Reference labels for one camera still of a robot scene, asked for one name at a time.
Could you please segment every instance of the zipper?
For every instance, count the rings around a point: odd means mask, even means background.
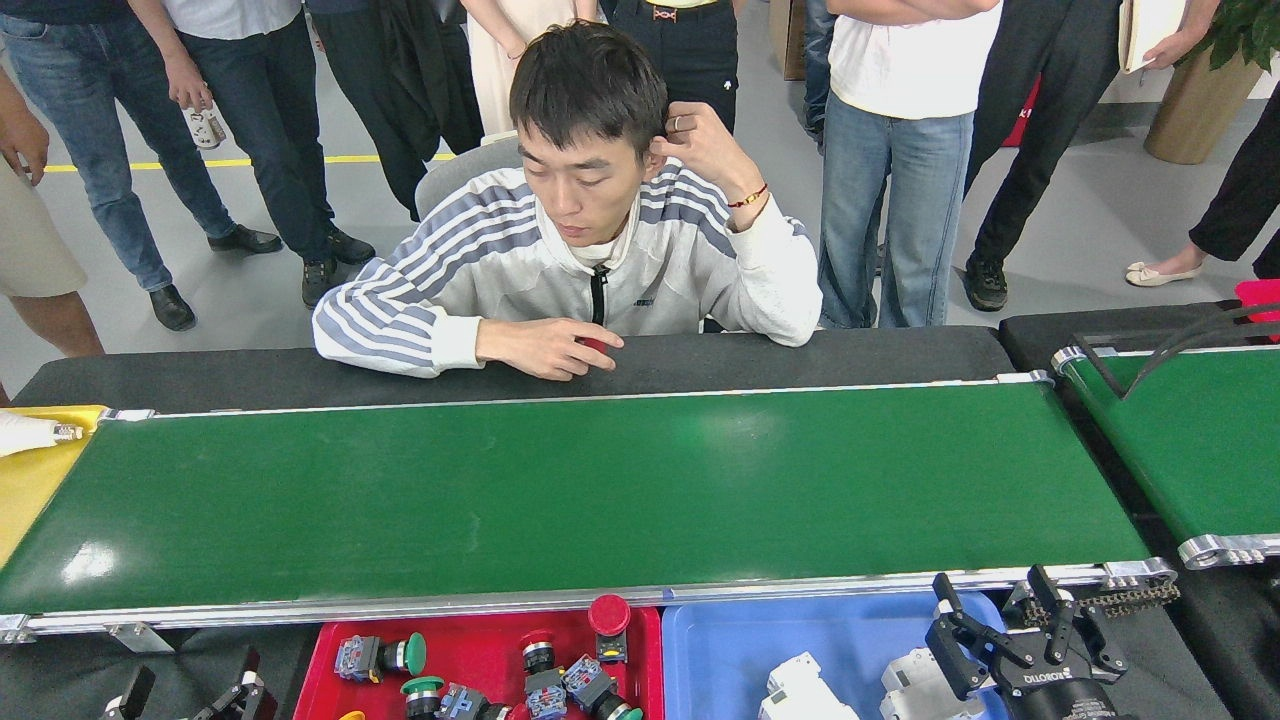
[[[591,275],[591,322],[604,327],[604,286],[609,284],[609,269],[603,264],[595,266]]]

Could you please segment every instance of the yellow floor line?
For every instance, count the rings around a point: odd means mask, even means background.
[[[433,160],[452,160],[453,152],[440,152]],[[346,165],[351,163],[376,163],[378,155],[332,155],[324,159],[326,165]],[[233,158],[230,160],[205,160],[207,168],[247,168],[248,158]],[[131,170],[159,170],[160,163],[129,163]],[[74,173],[76,165],[45,165],[46,173]]]

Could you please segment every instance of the red bracelet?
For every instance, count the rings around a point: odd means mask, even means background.
[[[735,208],[735,209],[736,208],[745,208],[745,206],[750,205],[751,202],[755,202],[756,200],[759,200],[760,197],[763,197],[764,193],[768,190],[769,190],[769,183],[764,183],[764,187],[762,187],[760,190],[756,190],[751,195],[748,195],[741,202],[730,202],[728,206],[730,208]]]

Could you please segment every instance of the belt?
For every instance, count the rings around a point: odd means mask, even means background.
[[[653,9],[654,22],[669,23],[695,22],[717,13],[733,12],[733,5],[730,0],[717,0],[709,5],[698,5],[696,8],[667,8],[666,5],[654,5],[644,0],[636,3],[636,13],[644,12],[644,8]]]

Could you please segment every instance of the black hair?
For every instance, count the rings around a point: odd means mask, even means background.
[[[636,158],[663,135],[667,86],[644,49],[607,24],[576,20],[535,38],[511,83],[511,119],[563,150],[575,136],[626,138]]]

